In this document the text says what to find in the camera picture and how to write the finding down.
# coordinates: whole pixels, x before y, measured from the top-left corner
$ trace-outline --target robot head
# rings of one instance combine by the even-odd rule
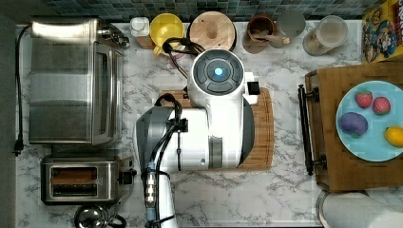
[[[223,96],[240,91],[244,69],[240,59],[232,52],[209,49],[195,59],[188,80],[190,90]]]

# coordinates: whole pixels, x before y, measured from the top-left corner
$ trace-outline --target brown mug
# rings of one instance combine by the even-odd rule
[[[267,14],[258,14],[252,17],[243,34],[242,45],[243,48],[251,54],[257,54],[263,51],[269,44],[268,40],[256,39],[253,34],[265,32],[267,35],[274,35],[276,24]]]

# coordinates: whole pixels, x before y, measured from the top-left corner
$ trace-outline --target cereal box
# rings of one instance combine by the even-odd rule
[[[362,19],[362,62],[403,60],[403,0],[388,0]]]

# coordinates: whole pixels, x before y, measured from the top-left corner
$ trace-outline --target tray handle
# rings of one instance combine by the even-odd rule
[[[302,128],[302,139],[303,148],[305,152],[305,166],[308,171],[308,175],[312,176],[314,174],[314,166],[320,165],[323,169],[327,169],[326,156],[320,155],[319,159],[313,161],[312,159],[312,149],[311,149],[311,136],[309,133],[309,123],[308,123],[308,109],[306,108],[306,99],[313,99],[314,102],[319,102],[319,89],[317,87],[310,93],[305,93],[305,88],[303,85],[298,85],[298,100],[299,100],[299,111],[301,116],[301,128]]]

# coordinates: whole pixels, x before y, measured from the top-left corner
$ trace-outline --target toaster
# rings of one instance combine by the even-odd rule
[[[114,204],[132,191],[136,175],[132,157],[121,160],[103,153],[97,153],[99,157],[81,154],[49,155],[42,159],[44,204]]]

